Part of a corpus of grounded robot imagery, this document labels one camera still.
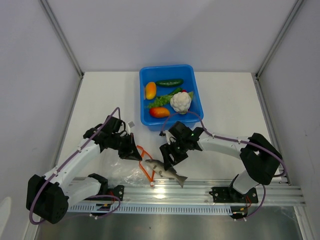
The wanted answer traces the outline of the grey toy fish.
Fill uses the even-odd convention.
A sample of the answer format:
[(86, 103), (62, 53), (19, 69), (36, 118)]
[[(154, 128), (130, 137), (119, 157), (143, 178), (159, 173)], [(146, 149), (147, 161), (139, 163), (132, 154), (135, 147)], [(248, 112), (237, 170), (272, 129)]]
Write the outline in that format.
[(157, 159), (146, 159), (144, 163), (153, 171), (155, 171), (155, 173), (160, 177), (165, 177), (170, 180), (176, 180), (182, 188), (184, 187), (184, 183), (187, 177), (178, 175), (177, 171), (173, 167), (165, 170), (164, 163)]

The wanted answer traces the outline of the clear orange-zipper zip bag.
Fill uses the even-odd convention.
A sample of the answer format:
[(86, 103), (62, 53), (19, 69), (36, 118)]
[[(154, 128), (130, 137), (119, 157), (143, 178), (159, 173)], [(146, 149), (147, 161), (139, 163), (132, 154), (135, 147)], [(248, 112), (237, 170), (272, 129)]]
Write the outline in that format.
[(153, 187), (155, 174), (147, 168), (143, 161), (150, 155), (139, 146), (138, 153), (142, 157), (142, 161), (120, 159), (116, 153), (107, 150), (100, 163), (102, 176), (106, 177), (112, 186), (128, 185), (137, 187), (145, 185)]

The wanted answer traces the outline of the green toy lettuce leaf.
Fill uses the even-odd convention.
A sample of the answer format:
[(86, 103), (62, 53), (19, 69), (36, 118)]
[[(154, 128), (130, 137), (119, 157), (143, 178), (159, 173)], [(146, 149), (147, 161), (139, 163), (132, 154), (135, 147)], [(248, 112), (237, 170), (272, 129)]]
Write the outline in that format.
[(163, 107), (164, 105), (167, 105), (170, 103), (170, 100), (173, 96), (172, 95), (162, 95), (162, 96), (158, 96), (154, 99), (153, 102), (149, 103), (147, 108), (151, 109), (151, 108), (156, 108), (156, 107)]

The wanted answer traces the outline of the white toy cauliflower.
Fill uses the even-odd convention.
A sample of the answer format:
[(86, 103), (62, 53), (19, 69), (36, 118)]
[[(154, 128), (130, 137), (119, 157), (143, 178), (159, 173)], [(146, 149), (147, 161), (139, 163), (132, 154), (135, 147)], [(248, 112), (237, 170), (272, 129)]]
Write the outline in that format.
[(193, 99), (193, 92), (178, 92), (170, 99), (170, 106), (179, 114), (186, 114)]

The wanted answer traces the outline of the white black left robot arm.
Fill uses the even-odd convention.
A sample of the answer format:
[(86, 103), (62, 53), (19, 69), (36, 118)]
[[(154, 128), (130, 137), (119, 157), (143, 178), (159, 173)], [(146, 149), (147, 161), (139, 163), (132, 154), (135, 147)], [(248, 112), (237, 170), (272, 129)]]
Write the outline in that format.
[(92, 173), (84, 180), (71, 184), (76, 175), (104, 150), (118, 152), (120, 159), (141, 161), (134, 135), (126, 130), (126, 123), (119, 118), (108, 116), (104, 123), (90, 128), (83, 135), (75, 152), (61, 164), (42, 176), (33, 175), (27, 184), (26, 209), (34, 225), (33, 215), (56, 224), (67, 213), (69, 207), (87, 199), (115, 200), (121, 202), (120, 185), (109, 188), (107, 178)]

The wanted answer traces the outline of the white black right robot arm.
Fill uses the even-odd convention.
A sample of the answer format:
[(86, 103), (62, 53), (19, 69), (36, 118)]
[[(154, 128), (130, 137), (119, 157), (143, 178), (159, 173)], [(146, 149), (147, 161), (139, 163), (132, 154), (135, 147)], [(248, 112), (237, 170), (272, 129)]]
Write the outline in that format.
[(239, 159), (245, 170), (236, 176), (228, 189), (228, 196), (239, 202), (257, 185), (269, 185), (284, 167), (282, 155), (260, 133), (252, 136), (226, 136), (209, 132), (204, 126), (190, 129), (177, 121), (168, 130), (161, 129), (166, 143), (160, 146), (164, 168), (170, 169), (188, 158), (189, 151), (217, 152)]

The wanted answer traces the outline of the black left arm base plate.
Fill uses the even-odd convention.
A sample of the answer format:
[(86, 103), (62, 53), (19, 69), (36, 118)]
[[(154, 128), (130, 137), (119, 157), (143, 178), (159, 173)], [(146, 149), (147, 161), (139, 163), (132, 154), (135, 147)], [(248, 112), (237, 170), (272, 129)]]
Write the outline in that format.
[(125, 186), (117, 185), (113, 188), (109, 188), (107, 194), (118, 197), (121, 201), (124, 198)]

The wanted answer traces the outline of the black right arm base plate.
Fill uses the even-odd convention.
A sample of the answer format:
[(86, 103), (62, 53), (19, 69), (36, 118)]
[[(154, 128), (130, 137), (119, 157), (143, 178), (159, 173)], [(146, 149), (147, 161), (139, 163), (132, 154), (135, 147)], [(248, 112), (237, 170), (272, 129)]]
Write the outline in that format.
[(256, 188), (251, 188), (247, 193), (239, 193), (230, 186), (214, 186), (209, 195), (212, 196), (214, 203), (245, 204), (259, 202)]

